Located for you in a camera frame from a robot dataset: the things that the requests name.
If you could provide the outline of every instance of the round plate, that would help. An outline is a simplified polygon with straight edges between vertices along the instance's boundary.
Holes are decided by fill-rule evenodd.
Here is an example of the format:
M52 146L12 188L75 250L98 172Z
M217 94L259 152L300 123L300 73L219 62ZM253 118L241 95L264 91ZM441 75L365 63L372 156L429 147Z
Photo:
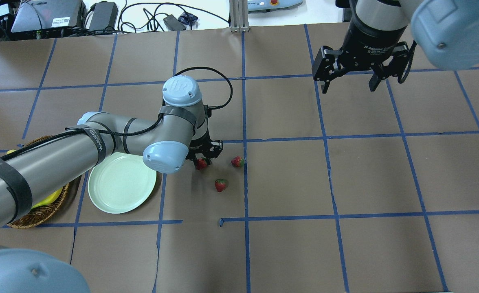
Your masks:
M141 156L114 153L94 167L87 190L93 204L110 214L121 214L140 206L151 194L156 171Z

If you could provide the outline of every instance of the brown basket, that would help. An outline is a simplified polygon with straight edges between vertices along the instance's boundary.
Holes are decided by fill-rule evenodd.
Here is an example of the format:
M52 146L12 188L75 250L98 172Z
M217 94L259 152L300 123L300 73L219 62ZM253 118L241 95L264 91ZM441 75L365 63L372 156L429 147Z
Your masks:
M41 141L42 139L47 139L50 136L43 136L37 139L34 139L27 143L26 145ZM70 192L70 183L66 184L62 188L62 192L60 192L59 197L52 202L51 204L46 204L45 206L37 206L36 208L32 208L31 211L29 211L28 214L24 215L22 218L13 221L10 224L7 224L11 228L17 228L17 229L27 229L27 228L33 228L35 226L38 226L57 213L59 209L61 208L62 204L66 200L66 198L71 194Z

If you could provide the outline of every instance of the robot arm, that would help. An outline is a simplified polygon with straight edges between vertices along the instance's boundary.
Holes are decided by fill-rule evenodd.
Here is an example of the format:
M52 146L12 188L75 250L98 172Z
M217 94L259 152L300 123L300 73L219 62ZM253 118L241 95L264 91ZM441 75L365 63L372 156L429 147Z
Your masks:
M89 112L74 128L41 145L0 158L0 226L19 219L57 188L114 152L143 156L161 173L174 173L201 153L216 158L221 141L212 141L202 93L189 76L174 76L163 86L164 106L156 123Z
M460 70L479 63L479 1L337 0L336 5L351 7L353 15L342 47L322 46L314 60L312 75L325 82L323 93L334 78L353 71L374 72L370 91L390 76L403 83L417 42L438 68ZM399 42L408 23L415 40L411 48Z

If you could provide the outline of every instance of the white plate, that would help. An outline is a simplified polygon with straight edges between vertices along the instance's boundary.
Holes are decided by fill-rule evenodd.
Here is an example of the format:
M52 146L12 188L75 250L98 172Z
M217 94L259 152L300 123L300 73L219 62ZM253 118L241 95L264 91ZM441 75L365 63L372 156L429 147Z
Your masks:
M93 204L110 214L121 214L140 206L151 194L156 171L141 156L114 153L94 167L87 190Z

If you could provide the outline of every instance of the plate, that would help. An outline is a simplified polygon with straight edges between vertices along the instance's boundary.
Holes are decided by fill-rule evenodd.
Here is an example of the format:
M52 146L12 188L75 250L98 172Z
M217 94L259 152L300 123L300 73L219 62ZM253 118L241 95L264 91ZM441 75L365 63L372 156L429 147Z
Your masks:
M93 204L110 214L129 212L149 197L156 183L156 171L141 156L114 153L95 166L87 191Z

